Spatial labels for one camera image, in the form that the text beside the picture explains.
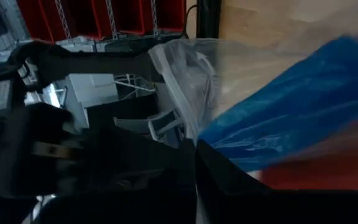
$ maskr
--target red storage bin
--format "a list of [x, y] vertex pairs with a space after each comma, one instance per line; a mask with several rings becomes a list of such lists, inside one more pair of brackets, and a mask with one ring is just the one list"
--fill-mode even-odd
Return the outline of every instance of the red storage bin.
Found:
[[103, 39], [105, 36], [111, 35], [110, 18], [107, 10], [106, 1], [92, 0], [93, 15], [98, 28], [97, 39]]
[[66, 0], [68, 14], [75, 23], [78, 35], [99, 38], [99, 31], [96, 25], [96, 19], [93, 14], [92, 0]]
[[[41, 12], [48, 27], [48, 31], [50, 33], [50, 36], [52, 37], [52, 42], [65, 40], [67, 37], [55, 1], [38, 0], [38, 2], [41, 6]], [[75, 37], [77, 36], [77, 33], [73, 19], [68, 16], [67, 0], [61, 0], [60, 2], [65, 13], [65, 19], [67, 21], [67, 26], [70, 31], [70, 34], [72, 37]]]
[[155, 0], [158, 28], [182, 32], [185, 25], [186, 0]]
[[42, 8], [38, 1], [34, 0], [17, 0], [24, 22], [33, 39], [53, 42], [48, 25], [42, 15]]
[[144, 35], [153, 30], [151, 0], [112, 0], [111, 3], [119, 32]]

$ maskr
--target blue plastic bag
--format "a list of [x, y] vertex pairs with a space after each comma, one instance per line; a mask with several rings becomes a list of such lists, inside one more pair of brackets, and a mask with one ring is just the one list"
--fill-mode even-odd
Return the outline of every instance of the blue plastic bag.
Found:
[[244, 171], [282, 161], [358, 119], [358, 42], [322, 46], [216, 118], [201, 134]]

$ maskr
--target metal frame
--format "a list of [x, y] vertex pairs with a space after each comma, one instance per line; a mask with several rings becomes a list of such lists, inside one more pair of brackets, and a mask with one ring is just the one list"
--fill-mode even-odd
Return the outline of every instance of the metal frame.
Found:
[[157, 37], [159, 35], [158, 32], [158, 24], [157, 24], [157, 7], [155, 6], [155, 0], [152, 1], [152, 16], [153, 16], [153, 35]]
[[131, 84], [131, 80], [144, 80], [145, 82], [148, 82], [147, 80], [145, 80], [144, 78], [138, 76], [138, 75], [130, 75], [130, 74], [126, 74], [126, 75], [116, 75], [114, 76], [115, 78], [117, 78], [114, 82], [118, 85], [124, 85], [124, 86], [128, 86], [128, 87], [133, 87], [136, 90], [144, 90], [147, 92], [155, 92], [155, 88], [144, 88], [141, 86], [136, 86], [136, 85], [132, 85]]
[[106, 0], [106, 5], [107, 5], [107, 11], [108, 11], [108, 14], [109, 14], [112, 39], [117, 40], [118, 35], [117, 35], [117, 29], [116, 29], [116, 21], [114, 20], [114, 13], [112, 11], [111, 0]]
[[62, 2], [60, 0], [55, 0], [56, 8], [59, 13], [60, 22], [62, 23], [63, 29], [65, 30], [65, 35], [67, 40], [71, 40], [71, 32], [70, 28], [68, 27], [66, 15], [63, 10]]

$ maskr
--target clear plastic bag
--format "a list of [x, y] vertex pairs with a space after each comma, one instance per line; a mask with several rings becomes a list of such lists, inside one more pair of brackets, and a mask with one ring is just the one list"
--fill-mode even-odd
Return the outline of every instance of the clear plastic bag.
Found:
[[306, 57], [216, 39], [173, 40], [149, 54], [195, 141], [214, 118]]
[[187, 137], [196, 141], [202, 132], [245, 171], [357, 142], [358, 40], [342, 37], [309, 56], [343, 34], [358, 36], [358, 1], [348, 2], [276, 49], [196, 39], [150, 50]]

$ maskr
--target black plastic part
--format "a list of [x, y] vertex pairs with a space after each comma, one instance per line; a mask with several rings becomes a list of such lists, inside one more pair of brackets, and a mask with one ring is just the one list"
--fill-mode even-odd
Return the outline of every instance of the black plastic part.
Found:
[[134, 99], [92, 106], [86, 109], [89, 127], [100, 129], [103, 126], [114, 126], [113, 118], [147, 119], [159, 113], [157, 94], [140, 96]]
[[37, 79], [40, 88], [64, 80], [72, 73], [136, 74], [152, 82], [163, 82], [156, 71], [148, 53], [88, 53], [70, 52], [58, 45], [40, 42], [17, 47], [8, 58], [8, 64], [16, 69], [25, 64], [25, 60], [37, 66]]
[[58, 196], [42, 210], [39, 223], [195, 222], [192, 141], [173, 149], [116, 127], [87, 139], [93, 153], [83, 167], [83, 193]]
[[198, 141], [196, 183], [208, 223], [358, 223], [358, 190], [273, 190]]
[[177, 35], [165, 35], [161, 39], [156, 39], [155, 37], [135, 39], [135, 40], [116, 40], [111, 44], [105, 46], [106, 52], [115, 52], [119, 53], [132, 53], [132, 54], [142, 54], [147, 53], [152, 47], [157, 44], [164, 44], [170, 40], [180, 38], [181, 34]]
[[65, 110], [43, 103], [13, 110], [0, 134], [0, 197], [32, 198], [56, 192], [56, 159], [32, 155], [37, 141], [60, 144]]
[[197, 38], [219, 38], [221, 0], [197, 0]]
[[37, 199], [6, 199], [0, 197], [0, 224], [20, 224], [29, 215]]
[[27, 94], [25, 84], [16, 69], [7, 67], [0, 71], [0, 83], [9, 82], [8, 89], [0, 89], [0, 97], [6, 95], [6, 105], [0, 106], [2, 110], [12, 110], [15, 107], [24, 106], [24, 97]]

